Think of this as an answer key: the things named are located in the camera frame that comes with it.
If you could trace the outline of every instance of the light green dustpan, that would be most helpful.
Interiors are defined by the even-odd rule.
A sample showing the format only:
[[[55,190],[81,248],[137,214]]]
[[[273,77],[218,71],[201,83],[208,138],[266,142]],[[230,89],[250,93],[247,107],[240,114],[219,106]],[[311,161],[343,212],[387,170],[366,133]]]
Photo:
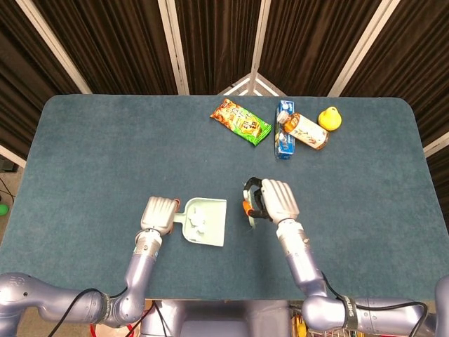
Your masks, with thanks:
[[[185,205],[184,213],[176,213],[173,221],[182,223],[182,234],[188,241],[223,247],[226,200],[190,199]]]

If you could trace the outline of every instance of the green snack bag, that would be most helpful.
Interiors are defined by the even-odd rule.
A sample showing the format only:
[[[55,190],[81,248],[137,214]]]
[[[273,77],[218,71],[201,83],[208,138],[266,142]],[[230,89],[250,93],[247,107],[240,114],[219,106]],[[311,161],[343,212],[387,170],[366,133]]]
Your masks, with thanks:
[[[254,146],[267,137],[272,129],[270,124],[227,98],[210,117],[218,120]]]

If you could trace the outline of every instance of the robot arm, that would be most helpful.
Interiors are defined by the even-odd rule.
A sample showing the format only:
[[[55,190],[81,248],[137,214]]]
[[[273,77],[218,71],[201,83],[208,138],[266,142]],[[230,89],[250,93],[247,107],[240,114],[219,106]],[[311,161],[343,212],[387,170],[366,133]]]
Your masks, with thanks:
[[[174,200],[149,199],[126,272],[126,290],[113,298],[95,289],[85,293],[75,302],[66,322],[101,322],[119,327],[139,319],[145,307],[145,289],[162,244],[161,235],[172,228],[176,208]],[[28,307],[38,307],[45,320],[60,320],[78,295],[78,291],[51,286],[26,274],[0,275],[0,337],[16,336],[20,318]]]
[[[295,221],[299,210],[290,187],[277,180],[261,182],[264,206],[283,247],[295,284],[306,295],[302,316],[307,325],[318,331],[342,328],[350,323],[353,329],[375,334],[408,335],[423,314],[418,305],[377,311],[376,307],[409,303],[390,298],[361,298],[346,303],[328,297],[323,274],[314,261],[309,238],[302,225]],[[428,315],[416,336],[449,336],[449,275],[436,285],[437,316]]]

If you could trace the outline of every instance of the black cable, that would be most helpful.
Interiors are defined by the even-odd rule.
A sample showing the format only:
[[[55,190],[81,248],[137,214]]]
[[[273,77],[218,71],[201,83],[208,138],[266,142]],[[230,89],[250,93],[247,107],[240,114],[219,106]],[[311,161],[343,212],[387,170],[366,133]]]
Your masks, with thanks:
[[[7,195],[9,195],[9,196],[11,196],[11,197],[15,197],[15,195],[12,195],[12,194],[10,194],[10,193],[7,192],[7,191],[0,190],[0,192],[1,192],[1,193],[4,193],[4,194],[7,194]]]
[[[167,331],[166,331],[166,321],[162,316],[161,311],[159,310],[158,305],[156,304],[156,302],[154,302],[154,307],[156,308],[157,313],[159,314],[159,318],[161,319],[161,324],[162,324],[162,329],[163,329],[163,335],[165,337],[167,337]]]
[[[128,287],[126,286],[124,290],[120,291],[120,292],[119,292],[118,294],[116,294],[116,295],[110,296],[109,298],[111,298],[111,299],[117,298],[117,297],[119,297],[120,295],[123,295],[123,294],[125,293],[125,291],[127,291],[127,290],[128,290]]]
[[[7,190],[7,194],[9,194],[9,195],[11,196],[11,199],[13,200],[13,203],[14,203],[14,196],[13,196],[13,194],[11,193],[11,191],[9,190],[8,186],[6,186],[6,184],[5,184],[5,182],[4,182],[3,179],[0,178],[0,181],[3,183],[3,186],[4,186],[4,187],[6,188],[6,190]]]
[[[336,292],[336,290],[334,290],[334,288],[330,285],[328,278],[324,275],[323,272],[321,272],[321,274],[323,274],[323,278],[324,278],[324,282],[326,283],[326,286],[329,288],[330,292],[332,292],[337,299],[339,299],[340,301],[343,301],[343,296],[341,296],[338,292]],[[394,310],[394,309],[401,309],[401,308],[406,308],[406,307],[414,307],[416,305],[419,305],[422,307],[423,309],[423,313],[420,317],[420,319],[418,320],[418,322],[416,322],[415,326],[413,327],[412,331],[410,332],[410,335],[408,335],[408,337],[415,337],[417,331],[419,330],[419,328],[422,326],[422,324],[424,323],[424,320],[427,318],[427,315],[429,314],[429,308],[427,307],[427,305],[423,302],[418,302],[418,301],[411,301],[411,302],[407,302],[407,303],[402,303],[402,304],[396,304],[396,305],[387,305],[384,307],[366,307],[364,305],[358,305],[356,304],[356,307],[362,310],[367,310],[367,311],[385,311],[385,310]]]
[[[139,326],[140,323],[142,323],[143,319],[149,314],[150,311],[152,311],[152,308],[154,307],[154,301],[152,303],[152,306],[149,307],[148,311],[146,313],[144,313],[141,318],[134,324],[134,326],[131,328],[131,330],[126,334],[125,337],[130,337],[131,334],[133,333],[133,331],[135,330],[135,328],[137,328]]]
[[[67,310],[65,310],[64,315],[61,317],[61,319],[59,320],[59,322],[55,325],[55,327],[53,328],[53,330],[49,333],[48,337],[52,337],[56,331],[59,329],[59,327],[61,326],[61,324],[64,322],[64,319],[66,319],[66,317],[68,316],[68,314],[70,313],[70,310],[74,307],[75,303],[84,295],[86,295],[87,293],[90,293],[91,291],[96,291],[98,292],[100,295],[102,295],[102,292],[99,291],[98,289],[95,288],[89,288],[89,289],[85,289],[83,290],[81,293],[79,293],[78,295],[76,295],[76,297],[73,299],[73,301],[70,303],[69,307],[67,308]]]

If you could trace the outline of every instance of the black curtain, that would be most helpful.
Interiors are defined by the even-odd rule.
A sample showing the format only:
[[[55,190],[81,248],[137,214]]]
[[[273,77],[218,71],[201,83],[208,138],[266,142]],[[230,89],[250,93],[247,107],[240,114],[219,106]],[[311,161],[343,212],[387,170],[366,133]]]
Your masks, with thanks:
[[[401,1],[342,95],[403,98],[424,146],[448,132],[449,1]]]
[[[215,95],[250,73],[259,9],[260,0],[176,0],[191,94]]]
[[[15,1],[0,1],[0,145],[27,158],[45,102],[78,88]]]
[[[34,3],[93,93],[177,94],[156,0]]]
[[[427,165],[449,231],[449,146],[427,158]]]
[[[259,73],[287,95],[327,95],[379,3],[272,1]]]

